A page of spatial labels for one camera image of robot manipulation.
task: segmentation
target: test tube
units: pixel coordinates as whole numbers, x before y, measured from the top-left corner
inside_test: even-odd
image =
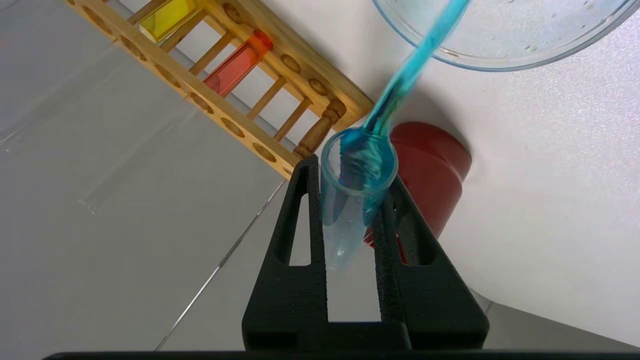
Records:
[[[273,43],[267,34],[255,30],[244,44],[204,79],[204,83],[220,96],[226,97],[272,49]]]
[[[363,244],[367,228],[373,223],[387,190],[396,178],[398,160],[387,137],[371,138],[382,167],[376,179],[355,181],[359,169],[345,164],[341,143],[358,129],[346,129],[333,135],[324,146],[321,158],[320,199],[322,206],[324,257],[330,270],[345,270]]]
[[[160,42],[200,10],[199,0],[171,0],[140,22],[140,32]]]

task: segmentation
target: wooden dowel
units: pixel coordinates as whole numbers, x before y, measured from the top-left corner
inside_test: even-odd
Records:
[[[142,21],[142,19],[147,17],[150,13],[158,10],[160,6],[168,3],[169,1],[171,0],[151,0],[145,6],[143,6],[142,9],[131,15],[131,17],[127,19],[127,21],[129,22],[129,24],[135,25]]]
[[[220,52],[222,52],[222,50],[227,47],[227,45],[231,43],[231,40],[233,39],[233,34],[227,31],[209,50],[207,50],[206,53],[204,53],[204,55],[202,55],[198,62],[189,69],[189,72],[197,76],[213,61],[213,59],[216,58],[217,55],[220,54]]]
[[[273,138],[278,142],[282,140],[282,138],[284,138],[289,133],[289,130],[291,130],[293,125],[295,125],[298,122],[298,119],[300,119],[302,114],[305,113],[309,105],[311,105],[311,100],[308,97],[305,97],[305,99],[302,100],[300,105],[298,105],[298,107],[293,111],[293,113],[291,113],[291,116],[287,119],[287,121],[285,121],[284,124],[282,124],[282,127],[278,129],[278,132],[276,133],[276,135],[273,136]]]
[[[258,100],[258,102],[255,103],[251,111],[249,111],[249,113],[246,114],[246,117],[248,117],[250,120],[255,119],[255,117],[258,116],[258,114],[264,109],[265,106],[267,106],[267,104],[269,104],[269,101],[273,99],[273,97],[280,91],[280,89],[286,83],[287,83],[287,80],[282,76],[280,76],[276,80],[276,82],[273,83],[273,85],[271,85],[269,90],[267,90],[267,92],[264,93],[264,95],[260,98],[260,100]]]
[[[293,154],[299,159],[305,159],[311,156],[329,133],[331,126],[337,123],[346,112],[347,108],[342,101],[338,99],[331,100],[322,113],[320,120],[307,131],[298,146],[293,149]]]
[[[205,10],[200,10],[196,15],[179,27],[173,35],[166,39],[166,41],[160,46],[160,49],[167,53],[173,50],[173,48],[178,45],[183,38],[189,35],[191,30],[193,30],[193,28],[195,28],[205,16],[207,16],[207,12]]]

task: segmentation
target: red container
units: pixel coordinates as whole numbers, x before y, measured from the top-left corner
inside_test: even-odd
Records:
[[[227,96],[262,57],[273,49],[267,34],[255,30],[253,35],[240,45],[216,70],[204,79],[204,83],[220,96]]]
[[[393,129],[398,175],[438,238],[462,195],[471,158],[453,136],[433,125],[406,122]]]

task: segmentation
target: black 3d-printed part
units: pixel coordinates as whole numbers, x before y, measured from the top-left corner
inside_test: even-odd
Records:
[[[326,266],[317,156],[296,166],[271,243],[242,320],[247,349],[297,347],[304,327],[323,327],[328,321]],[[289,266],[300,200],[308,193],[311,264]]]
[[[329,323],[317,156],[293,172],[243,318],[247,350],[481,348],[484,313],[399,178],[374,222],[381,323]],[[289,266],[300,199],[308,193],[311,264]],[[396,240],[398,233],[407,264]]]
[[[378,213],[374,242],[383,322],[404,322],[414,349],[482,348],[489,321],[399,177]]]

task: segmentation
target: turned wooden leg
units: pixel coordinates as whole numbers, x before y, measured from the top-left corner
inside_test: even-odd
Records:
[[[346,112],[347,108],[342,101],[338,99],[331,100],[322,113],[320,120],[307,131],[298,146],[293,149],[294,155],[300,159],[311,156],[311,154],[318,149],[324,138],[326,138],[329,129],[331,129]]]

